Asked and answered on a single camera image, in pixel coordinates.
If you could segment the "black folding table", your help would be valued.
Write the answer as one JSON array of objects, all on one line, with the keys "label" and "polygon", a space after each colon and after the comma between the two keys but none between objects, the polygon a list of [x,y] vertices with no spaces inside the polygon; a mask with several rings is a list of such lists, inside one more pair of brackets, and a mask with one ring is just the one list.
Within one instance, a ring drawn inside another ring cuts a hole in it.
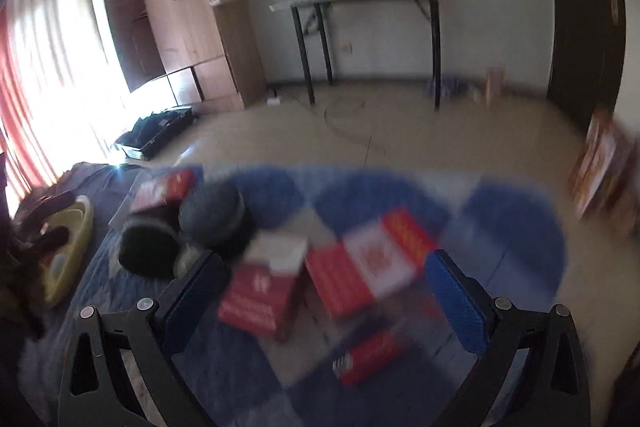
[{"label": "black folding table", "polygon": [[286,0],[270,5],[273,13],[292,17],[297,52],[302,64],[308,102],[316,104],[311,68],[311,39],[320,38],[324,77],[333,86],[350,77],[408,75],[400,60],[411,51],[426,51],[429,58],[410,64],[431,67],[426,90],[436,109],[442,105],[442,23],[440,0]]}]

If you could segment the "open dark suitcase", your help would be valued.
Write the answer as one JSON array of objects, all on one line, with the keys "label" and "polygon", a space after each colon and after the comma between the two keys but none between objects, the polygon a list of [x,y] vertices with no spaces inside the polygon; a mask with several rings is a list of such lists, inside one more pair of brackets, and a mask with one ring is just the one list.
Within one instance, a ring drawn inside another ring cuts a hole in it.
[{"label": "open dark suitcase", "polygon": [[129,159],[151,160],[172,140],[194,123],[191,107],[166,109],[139,118],[131,130],[123,133],[114,143],[117,150]]}]

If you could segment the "red white cigarette carton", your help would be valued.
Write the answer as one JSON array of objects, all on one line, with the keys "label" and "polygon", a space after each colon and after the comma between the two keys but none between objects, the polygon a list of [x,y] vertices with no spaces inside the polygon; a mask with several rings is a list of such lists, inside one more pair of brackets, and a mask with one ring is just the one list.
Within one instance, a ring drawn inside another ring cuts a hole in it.
[{"label": "red white cigarette carton", "polygon": [[258,232],[232,269],[218,320],[259,338],[288,338],[302,298],[308,251],[303,235]]}]

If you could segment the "blue checked cloth on floor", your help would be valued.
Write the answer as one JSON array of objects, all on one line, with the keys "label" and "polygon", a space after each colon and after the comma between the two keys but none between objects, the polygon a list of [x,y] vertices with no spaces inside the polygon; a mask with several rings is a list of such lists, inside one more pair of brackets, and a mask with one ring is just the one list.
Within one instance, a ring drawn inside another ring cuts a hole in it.
[{"label": "blue checked cloth on floor", "polygon": [[[453,98],[465,96],[469,93],[469,89],[469,81],[456,77],[440,78],[439,93],[442,100],[452,100]],[[436,82],[434,78],[427,80],[425,94],[430,98],[434,98],[436,94]]]}]

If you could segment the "small red flat pack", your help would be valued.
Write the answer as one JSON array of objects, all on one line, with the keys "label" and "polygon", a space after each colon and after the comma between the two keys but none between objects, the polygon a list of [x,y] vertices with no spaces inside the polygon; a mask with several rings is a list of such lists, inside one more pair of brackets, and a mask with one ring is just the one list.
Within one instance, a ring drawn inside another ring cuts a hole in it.
[{"label": "small red flat pack", "polygon": [[375,333],[349,349],[332,364],[332,371],[344,386],[356,386],[378,373],[405,352],[405,345],[390,329]]}]

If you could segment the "dark wooden door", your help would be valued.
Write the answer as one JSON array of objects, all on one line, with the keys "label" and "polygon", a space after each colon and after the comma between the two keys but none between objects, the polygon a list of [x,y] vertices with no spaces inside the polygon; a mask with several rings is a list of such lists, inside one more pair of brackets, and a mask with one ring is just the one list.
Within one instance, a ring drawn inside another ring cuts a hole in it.
[{"label": "dark wooden door", "polygon": [[554,0],[547,98],[577,128],[614,109],[626,48],[625,0]]}]

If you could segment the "grey round zip case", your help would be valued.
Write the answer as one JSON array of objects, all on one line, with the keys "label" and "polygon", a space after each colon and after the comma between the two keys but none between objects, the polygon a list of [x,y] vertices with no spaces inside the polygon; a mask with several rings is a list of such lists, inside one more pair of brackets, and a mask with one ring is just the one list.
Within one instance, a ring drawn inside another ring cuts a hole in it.
[{"label": "grey round zip case", "polygon": [[174,263],[174,277],[176,279],[184,277],[192,268],[192,265],[201,258],[202,254],[203,249],[198,246],[183,245]]}]

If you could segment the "small dark red box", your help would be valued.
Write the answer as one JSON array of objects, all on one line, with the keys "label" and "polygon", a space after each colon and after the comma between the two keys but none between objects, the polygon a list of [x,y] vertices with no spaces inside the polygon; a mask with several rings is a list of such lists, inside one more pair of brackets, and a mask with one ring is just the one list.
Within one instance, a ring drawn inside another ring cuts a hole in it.
[{"label": "small dark red box", "polygon": [[180,204],[191,191],[195,174],[181,169],[144,181],[134,193],[131,212],[140,212],[160,206]]}]

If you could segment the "pink carton on floor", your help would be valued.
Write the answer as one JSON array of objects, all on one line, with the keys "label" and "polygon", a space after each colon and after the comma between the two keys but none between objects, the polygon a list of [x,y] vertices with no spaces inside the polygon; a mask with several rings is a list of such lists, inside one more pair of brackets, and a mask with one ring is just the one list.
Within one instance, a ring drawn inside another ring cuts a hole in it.
[{"label": "pink carton on floor", "polygon": [[504,67],[489,67],[485,83],[485,103],[487,107],[494,106],[502,97],[506,69]]}]

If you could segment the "blue white patterned blanket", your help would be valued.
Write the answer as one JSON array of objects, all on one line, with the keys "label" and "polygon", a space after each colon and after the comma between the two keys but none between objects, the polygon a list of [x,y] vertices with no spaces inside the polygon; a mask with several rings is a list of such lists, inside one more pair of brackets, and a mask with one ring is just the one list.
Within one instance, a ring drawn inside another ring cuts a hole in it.
[{"label": "blue white patterned blanket", "polygon": [[[387,211],[406,208],[460,269],[493,296],[548,311],[566,265],[551,202],[529,187],[457,173],[397,173],[334,166],[198,168],[200,179],[227,178],[259,228],[290,231],[328,245]],[[164,289],[123,270],[111,220],[134,184],[136,166],[75,167],[58,191],[86,195],[94,234],[70,297],[44,317],[42,339],[26,343],[18,384],[47,425],[58,421],[65,351],[85,306],[127,310]],[[333,362],[390,329],[405,352],[356,386],[334,376]],[[220,323],[209,309],[175,359],[186,383],[221,426],[426,426],[452,398],[474,358],[427,294],[423,281],[366,313],[333,322],[307,286],[288,340],[258,339]]]}]

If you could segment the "yellow plastic basin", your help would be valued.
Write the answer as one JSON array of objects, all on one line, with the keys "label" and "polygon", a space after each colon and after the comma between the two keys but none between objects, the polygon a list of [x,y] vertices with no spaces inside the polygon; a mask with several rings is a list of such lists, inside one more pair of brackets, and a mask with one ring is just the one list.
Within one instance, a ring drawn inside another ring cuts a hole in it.
[{"label": "yellow plastic basin", "polygon": [[40,262],[44,302],[48,309],[56,307],[72,290],[82,259],[93,233],[93,208],[86,195],[78,195],[72,205],[53,213],[43,222],[42,231],[63,228],[68,232],[65,244]]}]

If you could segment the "red cigarette box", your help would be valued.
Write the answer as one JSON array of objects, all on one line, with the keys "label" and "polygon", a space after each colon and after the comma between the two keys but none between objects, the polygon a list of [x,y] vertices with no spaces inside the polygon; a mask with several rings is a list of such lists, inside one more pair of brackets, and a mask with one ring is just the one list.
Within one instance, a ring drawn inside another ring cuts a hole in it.
[{"label": "red cigarette box", "polygon": [[400,208],[311,251],[306,268],[330,319],[342,321],[410,285],[436,248],[436,239]]}]

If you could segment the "black grey round box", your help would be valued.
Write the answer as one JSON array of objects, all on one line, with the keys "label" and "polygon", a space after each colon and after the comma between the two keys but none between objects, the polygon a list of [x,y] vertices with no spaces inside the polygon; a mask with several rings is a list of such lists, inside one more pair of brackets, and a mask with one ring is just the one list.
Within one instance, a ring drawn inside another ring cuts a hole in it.
[{"label": "black grey round box", "polygon": [[226,180],[194,187],[180,205],[179,225],[186,239],[224,262],[239,259],[257,230],[240,191]]},{"label": "black grey round box", "polygon": [[122,227],[117,258],[124,269],[140,277],[171,280],[180,251],[179,233],[167,221],[132,215]]}]

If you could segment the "orange printed cardboard box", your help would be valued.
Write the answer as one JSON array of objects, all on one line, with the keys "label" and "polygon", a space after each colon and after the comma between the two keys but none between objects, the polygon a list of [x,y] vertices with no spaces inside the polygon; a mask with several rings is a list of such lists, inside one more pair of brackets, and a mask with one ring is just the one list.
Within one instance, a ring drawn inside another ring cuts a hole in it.
[{"label": "orange printed cardboard box", "polygon": [[568,178],[578,219],[611,211],[623,195],[637,164],[638,142],[598,108],[591,117],[586,141]]}]

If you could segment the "wooden wardrobe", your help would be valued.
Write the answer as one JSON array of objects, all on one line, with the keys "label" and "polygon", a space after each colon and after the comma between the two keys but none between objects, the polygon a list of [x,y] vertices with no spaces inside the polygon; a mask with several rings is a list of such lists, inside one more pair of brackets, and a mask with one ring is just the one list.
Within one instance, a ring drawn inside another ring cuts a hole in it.
[{"label": "wooden wardrobe", "polygon": [[129,91],[157,81],[172,105],[232,112],[266,80],[245,0],[104,0]]}]

